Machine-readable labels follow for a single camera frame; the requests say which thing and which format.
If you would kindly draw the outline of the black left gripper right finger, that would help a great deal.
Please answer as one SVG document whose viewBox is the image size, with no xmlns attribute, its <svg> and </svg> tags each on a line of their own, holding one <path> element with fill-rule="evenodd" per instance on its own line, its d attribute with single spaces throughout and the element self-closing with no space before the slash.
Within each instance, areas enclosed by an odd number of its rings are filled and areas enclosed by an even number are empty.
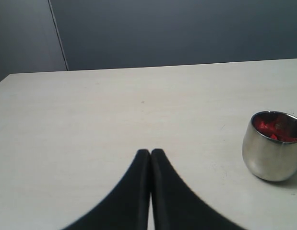
<svg viewBox="0 0 297 230">
<path fill-rule="evenodd" d="M 203 202 L 180 178 L 162 149 L 151 153 L 156 230 L 241 230 Z"/>
</svg>

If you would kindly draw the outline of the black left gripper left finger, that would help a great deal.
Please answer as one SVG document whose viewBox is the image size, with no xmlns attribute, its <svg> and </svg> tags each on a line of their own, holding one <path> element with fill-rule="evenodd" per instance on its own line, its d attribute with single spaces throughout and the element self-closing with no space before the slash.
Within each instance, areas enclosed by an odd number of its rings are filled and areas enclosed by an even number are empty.
<svg viewBox="0 0 297 230">
<path fill-rule="evenodd" d="M 146 230 L 150 205 L 150 152 L 137 151 L 112 191 L 66 230 Z"/>
</svg>

